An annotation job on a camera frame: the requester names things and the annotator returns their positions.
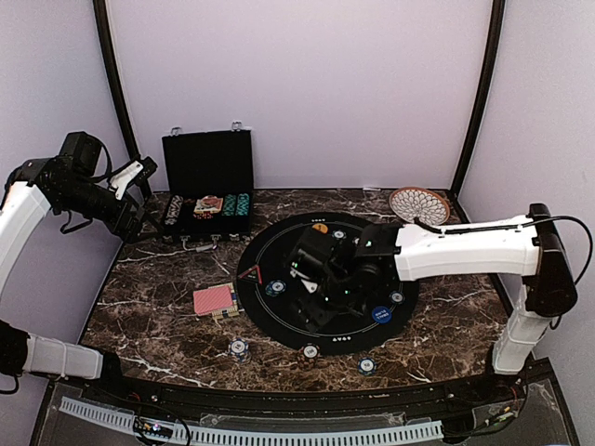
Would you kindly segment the orange big blind button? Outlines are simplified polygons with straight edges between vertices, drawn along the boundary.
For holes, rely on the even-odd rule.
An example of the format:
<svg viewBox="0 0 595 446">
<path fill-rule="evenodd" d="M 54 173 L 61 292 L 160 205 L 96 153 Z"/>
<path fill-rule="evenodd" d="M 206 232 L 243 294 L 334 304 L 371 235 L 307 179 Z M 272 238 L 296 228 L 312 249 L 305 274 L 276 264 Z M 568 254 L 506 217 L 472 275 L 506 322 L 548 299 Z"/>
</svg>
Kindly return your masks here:
<svg viewBox="0 0 595 446">
<path fill-rule="evenodd" d="M 320 231 L 321 233 L 327 233 L 328 232 L 328 227 L 324 223 L 318 222 L 318 223 L 313 224 L 312 227 L 315 230 Z"/>
</svg>

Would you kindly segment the blue small blind button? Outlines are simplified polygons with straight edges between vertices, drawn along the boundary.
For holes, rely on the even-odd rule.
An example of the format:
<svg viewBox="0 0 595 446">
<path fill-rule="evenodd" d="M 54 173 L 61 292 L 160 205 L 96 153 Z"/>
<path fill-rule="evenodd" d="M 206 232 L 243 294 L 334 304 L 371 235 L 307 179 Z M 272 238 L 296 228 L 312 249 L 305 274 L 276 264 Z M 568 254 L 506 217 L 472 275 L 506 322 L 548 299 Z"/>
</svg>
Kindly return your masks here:
<svg viewBox="0 0 595 446">
<path fill-rule="evenodd" d="M 387 324 L 392 319 L 392 312 L 385 306 L 377 306 L 372 309 L 371 317 L 375 323 Z"/>
</svg>

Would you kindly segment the red chip stack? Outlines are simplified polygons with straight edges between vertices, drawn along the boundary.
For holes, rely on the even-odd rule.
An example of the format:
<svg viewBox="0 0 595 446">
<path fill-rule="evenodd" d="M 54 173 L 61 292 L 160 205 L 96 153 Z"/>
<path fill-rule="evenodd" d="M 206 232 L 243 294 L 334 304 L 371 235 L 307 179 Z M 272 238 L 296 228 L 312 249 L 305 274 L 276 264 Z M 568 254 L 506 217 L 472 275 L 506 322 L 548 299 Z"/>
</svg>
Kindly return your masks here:
<svg viewBox="0 0 595 446">
<path fill-rule="evenodd" d="M 320 348 L 313 344 L 308 343 L 303 346 L 297 354 L 297 364 L 298 367 L 302 370 L 312 370 L 316 365 L 320 357 L 321 351 Z"/>
</svg>

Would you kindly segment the blue-green chip stack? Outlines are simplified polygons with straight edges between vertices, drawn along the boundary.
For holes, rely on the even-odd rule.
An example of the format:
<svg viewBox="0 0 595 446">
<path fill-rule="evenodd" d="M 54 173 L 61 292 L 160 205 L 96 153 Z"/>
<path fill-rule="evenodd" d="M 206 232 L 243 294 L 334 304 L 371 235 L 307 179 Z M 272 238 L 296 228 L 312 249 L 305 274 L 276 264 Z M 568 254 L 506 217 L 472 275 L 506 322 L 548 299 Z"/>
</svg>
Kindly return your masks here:
<svg viewBox="0 0 595 446">
<path fill-rule="evenodd" d="M 374 375 L 377 371 L 377 363 L 375 360 L 369 357 L 361 358 L 358 361 L 357 370 L 361 375 L 364 376 Z"/>
</svg>

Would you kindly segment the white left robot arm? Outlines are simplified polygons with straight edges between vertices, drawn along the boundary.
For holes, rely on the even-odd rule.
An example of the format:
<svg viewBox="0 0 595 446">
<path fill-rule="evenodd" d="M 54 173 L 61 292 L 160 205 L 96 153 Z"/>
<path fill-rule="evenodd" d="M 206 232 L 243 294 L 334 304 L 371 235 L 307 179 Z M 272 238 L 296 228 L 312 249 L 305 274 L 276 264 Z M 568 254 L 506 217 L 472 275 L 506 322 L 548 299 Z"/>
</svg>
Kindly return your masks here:
<svg viewBox="0 0 595 446">
<path fill-rule="evenodd" d="M 157 168 L 150 157 L 134 158 L 119 168 L 106 164 L 103 174 L 96 168 L 107 152 L 104 144 L 86 132 L 66 136 L 59 154 L 32 159 L 8 177 L 1 202 L 1 280 L 7 281 L 22 249 L 48 213 L 75 213 L 84 222 L 64 224 L 63 234 L 80 230 L 99 220 L 111 234 L 126 243 L 139 238 L 150 220 L 129 194 Z M 130 383 L 116 371 L 104 369 L 104 356 L 92 348 L 65 343 L 1 324 L 1 373 L 19 378 L 22 374 L 49 374 L 95 380 L 94 388 L 111 405 L 122 405 L 131 397 Z"/>
</svg>

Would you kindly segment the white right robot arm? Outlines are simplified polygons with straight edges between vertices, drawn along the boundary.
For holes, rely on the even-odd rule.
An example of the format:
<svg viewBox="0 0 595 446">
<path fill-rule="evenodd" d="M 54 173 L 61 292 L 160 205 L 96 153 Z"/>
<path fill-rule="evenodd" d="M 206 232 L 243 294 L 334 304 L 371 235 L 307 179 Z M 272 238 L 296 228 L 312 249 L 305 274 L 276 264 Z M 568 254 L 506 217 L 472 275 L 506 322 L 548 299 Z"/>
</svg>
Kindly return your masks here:
<svg viewBox="0 0 595 446">
<path fill-rule="evenodd" d="M 509 390 L 555 318 L 577 302 L 579 278 L 571 271 L 552 216 L 542 203 L 509 219 L 432 226 L 369 224 L 354 241 L 310 226 L 287 259 L 292 275 L 322 296 L 367 296 L 390 280 L 399 283 L 466 274 L 521 277 L 518 303 L 493 348 L 492 368 L 474 384 L 474 394 L 493 403 Z"/>
</svg>

